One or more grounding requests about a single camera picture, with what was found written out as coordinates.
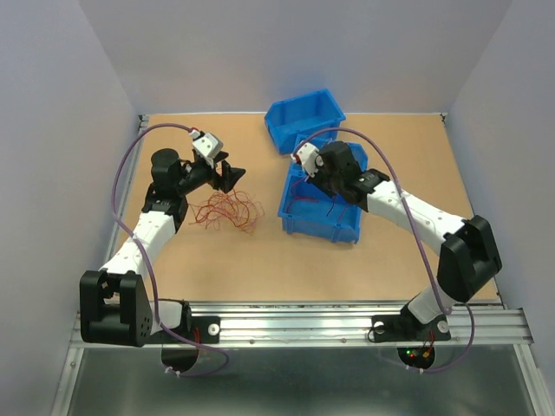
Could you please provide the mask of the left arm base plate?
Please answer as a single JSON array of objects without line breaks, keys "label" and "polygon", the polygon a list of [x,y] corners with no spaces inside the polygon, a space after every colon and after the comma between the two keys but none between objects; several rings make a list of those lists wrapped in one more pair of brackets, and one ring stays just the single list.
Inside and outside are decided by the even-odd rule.
[{"label": "left arm base plate", "polygon": [[[189,341],[214,347],[219,344],[220,330],[221,320],[215,315],[194,316],[190,322],[172,329]],[[166,373],[178,377],[213,374],[225,363],[223,354],[183,343],[162,329],[150,336],[148,344],[164,344],[160,352],[161,363]]]}]

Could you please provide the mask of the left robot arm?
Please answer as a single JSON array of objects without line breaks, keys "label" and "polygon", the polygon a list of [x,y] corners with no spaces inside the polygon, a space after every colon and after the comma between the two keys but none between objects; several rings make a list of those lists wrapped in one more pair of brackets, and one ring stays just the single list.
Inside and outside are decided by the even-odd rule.
[{"label": "left robot arm", "polygon": [[152,276],[153,261],[184,222],[186,196],[202,185],[230,192],[245,175],[231,166],[226,152],[212,163],[200,156],[183,160],[170,148],[151,157],[152,183],[137,225],[120,249],[97,271],[80,281],[81,336],[85,342],[143,346],[164,331],[173,341],[193,331],[191,310],[183,301],[150,300],[144,281]]}]

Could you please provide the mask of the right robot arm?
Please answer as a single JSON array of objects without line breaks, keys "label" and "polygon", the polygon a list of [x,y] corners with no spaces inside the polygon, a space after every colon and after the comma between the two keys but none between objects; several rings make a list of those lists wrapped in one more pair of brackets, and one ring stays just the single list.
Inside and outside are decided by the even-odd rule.
[{"label": "right robot arm", "polygon": [[501,270],[490,223],[479,215],[466,219],[444,212],[403,191],[389,175],[363,170],[350,147],[331,142],[322,148],[305,143],[292,159],[308,183],[330,197],[340,196],[361,210],[385,218],[411,233],[418,248],[439,257],[431,283],[396,315],[379,315],[369,332],[372,342],[422,341],[434,321],[456,303],[466,303]]}]

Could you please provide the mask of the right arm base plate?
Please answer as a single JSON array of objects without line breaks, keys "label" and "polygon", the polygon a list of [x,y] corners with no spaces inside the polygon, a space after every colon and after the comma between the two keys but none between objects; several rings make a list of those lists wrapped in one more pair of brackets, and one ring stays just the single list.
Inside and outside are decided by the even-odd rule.
[{"label": "right arm base plate", "polygon": [[422,324],[408,315],[374,315],[367,339],[372,343],[407,343],[397,353],[401,362],[409,368],[429,370],[435,360],[435,344],[450,341],[451,333],[445,316],[440,315],[430,323]]}]

